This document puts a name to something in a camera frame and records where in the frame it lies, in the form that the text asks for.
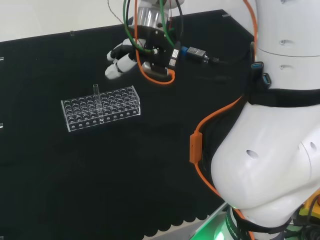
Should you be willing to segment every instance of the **green cable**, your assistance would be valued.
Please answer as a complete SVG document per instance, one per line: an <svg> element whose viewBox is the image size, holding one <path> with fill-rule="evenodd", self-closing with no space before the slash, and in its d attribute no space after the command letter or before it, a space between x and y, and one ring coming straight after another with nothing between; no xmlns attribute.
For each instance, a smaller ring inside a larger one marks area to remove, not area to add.
<svg viewBox="0 0 320 240"><path fill-rule="evenodd" d="M129 37L131 43L134 44L134 46L135 46L138 50L140 50L140 51L142 51L142 52L145 52L145 53L147 53L147 54L152 54L152 53L154 53L153 50L144 49L143 47L141 47L139 44L136 43L136 41L134 40L134 38L131 36L131 33L130 33L130 31L129 31L129 29L128 29L128 26L127 26L127 23L126 23L126 21L127 21L127 20L126 20L126 6L127 6L127 0L124 0L124 1L123 1L123 22L124 22L124 29L125 29L125 31L126 31L126 34L127 34L128 37Z"/></svg>
<svg viewBox="0 0 320 240"><path fill-rule="evenodd" d="M164 0L159 0L159 3L160 3L160 11L161 11L162 26L163 26L164 34L166 35L166 39L168 39L168 42L172 45L172 47L174 47L175 44L171 41L170 36L167 32L167 25L165 21L165 11L164 11Z"/></svg>

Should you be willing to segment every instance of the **screw hole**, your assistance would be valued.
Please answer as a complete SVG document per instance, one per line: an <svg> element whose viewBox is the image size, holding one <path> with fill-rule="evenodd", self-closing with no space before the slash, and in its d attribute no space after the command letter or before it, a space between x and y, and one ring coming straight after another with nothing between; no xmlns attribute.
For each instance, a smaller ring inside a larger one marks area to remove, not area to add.
<svg viewBox="0 0 320 240"><path fill-rule="evenodd" d="M313 151L317 151L317 146L313 142L310 142L310 146Z"/></svg>
<svg viewBox="0 0 320 240"><path fill-rule="evenodd" d="M253 160L257 160L259 158L259 155L251 150L247 150L246 153L252 158Z"/></svg>

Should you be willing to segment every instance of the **test tube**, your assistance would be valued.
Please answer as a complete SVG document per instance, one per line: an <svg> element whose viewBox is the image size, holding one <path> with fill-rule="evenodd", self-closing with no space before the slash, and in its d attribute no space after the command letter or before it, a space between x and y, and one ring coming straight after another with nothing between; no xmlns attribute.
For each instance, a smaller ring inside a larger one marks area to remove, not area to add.
<svg viewBox="0 0 320 240"><path fill-rule="evenodd" d="M93 85L93 92L94 92L94 96L95 96L95 109L98 112L99 121L102 123L104 121L104 114L102 112L102 104L101 104L100 92L99 92L98 84L94 84Z"/></svg>

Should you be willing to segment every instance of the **black tabletop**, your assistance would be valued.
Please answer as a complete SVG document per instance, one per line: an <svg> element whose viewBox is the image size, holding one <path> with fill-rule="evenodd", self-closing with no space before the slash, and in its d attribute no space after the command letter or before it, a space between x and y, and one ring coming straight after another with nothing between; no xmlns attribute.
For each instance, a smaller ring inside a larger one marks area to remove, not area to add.
<svg viewBox="0 0 320 240"><path fill-rule="evenodd" d="M184 17L183 45L232 60L252 36L223 10ZM155 85L135 68L106 80L123 26L0 43L0 236L5 240L141 240L205 219L222 200L189 163L198 123L244 89L248 61L182 61ZM141 115L68 132L61 100L134 86Z"/></svg>

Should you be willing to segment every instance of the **clear acrylic test tube rack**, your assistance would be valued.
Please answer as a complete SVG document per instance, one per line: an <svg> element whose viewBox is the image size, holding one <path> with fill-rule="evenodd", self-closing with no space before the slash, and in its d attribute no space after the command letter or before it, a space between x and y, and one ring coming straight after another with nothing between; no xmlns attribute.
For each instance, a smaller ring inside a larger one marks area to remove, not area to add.
<svg viewBox="0 0 320 240"><path fill-rule="evenodd" d="M93 95L61 101L69 132L141 114L140 98L134 86L99 93L95 84L93 92Z"/></svg>

